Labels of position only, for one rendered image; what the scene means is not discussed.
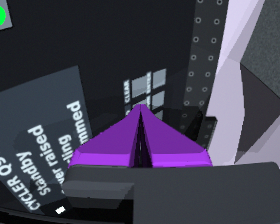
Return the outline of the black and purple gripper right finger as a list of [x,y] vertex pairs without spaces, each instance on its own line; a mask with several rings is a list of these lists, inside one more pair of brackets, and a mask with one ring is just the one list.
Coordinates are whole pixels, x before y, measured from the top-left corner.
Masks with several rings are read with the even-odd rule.
[[213,166],[208,151],[141,104],[142,168]]

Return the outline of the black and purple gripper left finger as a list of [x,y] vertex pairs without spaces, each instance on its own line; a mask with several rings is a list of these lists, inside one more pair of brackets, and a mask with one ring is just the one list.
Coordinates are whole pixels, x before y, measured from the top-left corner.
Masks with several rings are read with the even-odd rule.
[[139,168],[141,140],[141,105],[102,133],[74,150],[69,166],[74,164],[126,165]]

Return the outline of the black flat base plate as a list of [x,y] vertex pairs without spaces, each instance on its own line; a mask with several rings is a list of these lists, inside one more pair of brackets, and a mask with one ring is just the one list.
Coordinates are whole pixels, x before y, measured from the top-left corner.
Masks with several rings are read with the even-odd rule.
[[[229,0],[196,0],[188,77],[179,132],[209,149],[216,116],[206,116],[216,76]],[[206,119],[205,119],[206,117]]]

